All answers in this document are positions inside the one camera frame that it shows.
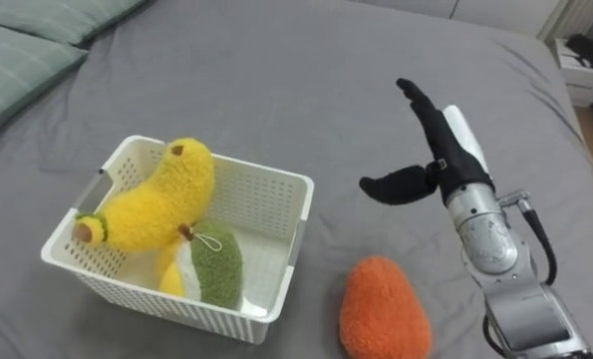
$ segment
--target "white wall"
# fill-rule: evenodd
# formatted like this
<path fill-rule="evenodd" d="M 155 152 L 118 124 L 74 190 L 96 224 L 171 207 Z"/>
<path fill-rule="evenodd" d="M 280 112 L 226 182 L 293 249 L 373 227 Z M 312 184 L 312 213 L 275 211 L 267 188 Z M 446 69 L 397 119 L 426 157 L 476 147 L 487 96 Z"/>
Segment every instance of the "white wall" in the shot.
<path fill-rule="evenodd" d="M 593 0 L 569 1 L 559 21 L 547 39 L 565 39 L 577 33 L 585 34 L 593 25 Z"/>
<path fill-rule="evenodd" d="M 559 0 L 460 0 L 453 20 L 536 37 Z"/>

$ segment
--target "plush banana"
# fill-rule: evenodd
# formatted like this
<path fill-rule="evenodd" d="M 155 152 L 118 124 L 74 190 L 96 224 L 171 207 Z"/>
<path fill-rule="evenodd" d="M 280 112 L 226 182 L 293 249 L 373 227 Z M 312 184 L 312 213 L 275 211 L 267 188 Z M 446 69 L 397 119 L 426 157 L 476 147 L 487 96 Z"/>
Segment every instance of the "plush banana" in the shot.
<path fill-rule="evenodd" d="M 235 309 L 241 298 L 243 262 L 233 233 L 213 220 L 185 229 L 182 239 L 159 254 L 159 291 Z"/>
<path fill-rule="evenodd" d="M 175 140 L 146 181 L 112 197 L 97 213 L 80 213 L 73 237 L 126 252 L 162 248 L 202 218 L 213 190 L 209 149 L 195 139 Z"/>

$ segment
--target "robotic arm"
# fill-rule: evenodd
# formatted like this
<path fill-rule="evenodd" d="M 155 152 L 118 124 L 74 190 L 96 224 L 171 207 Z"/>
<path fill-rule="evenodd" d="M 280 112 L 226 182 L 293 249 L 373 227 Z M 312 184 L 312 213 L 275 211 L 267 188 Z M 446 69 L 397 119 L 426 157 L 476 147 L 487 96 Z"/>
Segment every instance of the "robotic arm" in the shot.
<path fill-rule="evenodd" d="M 381 179 L 361 179 L 371 198 L 406 204 L 439 187 L 443 203 L 462 241 L 462 262 L 484 293 L 484 335 L 493 349 L 510 359 L 593 359 L 590 347 L 557 293 L 555 257 L 526 191 L 497 198 L 481 148 L 455 106 L 443 112 L 411 81 L 397 85 L 411 100 L 434 161 Z M 504 209 L 516 205 L 542 242 L 549 276 L 537 278 L 528 245 L 507 221 Z M 488 325 L 500 346 L 492 342 Z"/>

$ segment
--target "plush mango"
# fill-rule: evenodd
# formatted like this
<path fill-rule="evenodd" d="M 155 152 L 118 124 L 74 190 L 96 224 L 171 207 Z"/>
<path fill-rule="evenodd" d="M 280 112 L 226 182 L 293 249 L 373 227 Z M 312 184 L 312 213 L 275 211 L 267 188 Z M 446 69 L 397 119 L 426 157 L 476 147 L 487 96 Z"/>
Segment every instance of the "plush mango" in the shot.
<path fill-rule="evenodd" d="M 367 257 L 349 273 L 339 328 L 352 359 L 423 359 L 431 352 L 432 330 L 422 304 L 386 257 Z"/>
<path fill-rule="evenodd" d="M 163 248 L 178 240 L 180 228 L 203 217 L 213 190 L 209 149 L 195 139 L 175 140 L 148 179 L 112 197 L 97 213 L 80 213 L 73 237 L 125 252 Z"/>
<path fill-rule="evenodd" d="M 158 256 L 158 290 L 236 308 L 241 298 L 243 262 L 234 234 L 213 220 L 202 220 L 191 231 L 183 232 L 184 240 L 167 246 Z"/>

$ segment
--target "white plastic basket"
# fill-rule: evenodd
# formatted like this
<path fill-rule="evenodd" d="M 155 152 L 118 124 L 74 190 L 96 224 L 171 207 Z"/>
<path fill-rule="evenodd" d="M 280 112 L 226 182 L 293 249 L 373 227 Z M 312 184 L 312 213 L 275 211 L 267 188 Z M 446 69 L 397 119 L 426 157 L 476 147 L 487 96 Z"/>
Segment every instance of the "white plastic basket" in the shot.
<path fill-rule="evenodd" d="M 238 239 L 243 256 L 238 310 L 158 292 L 155 252 L 126 254 L 71 237 L 79 210 L 95 211 L 146 179 L 164 148 L 153 139 L 125 139 L 52 233 L 42 259 L 74 272 L 111 303 L 260 344 L 280 315 L 294 271 L 314 190 L 309 178 L 214 155 L 216 185 L 206 216 L 227 222 Z"/>

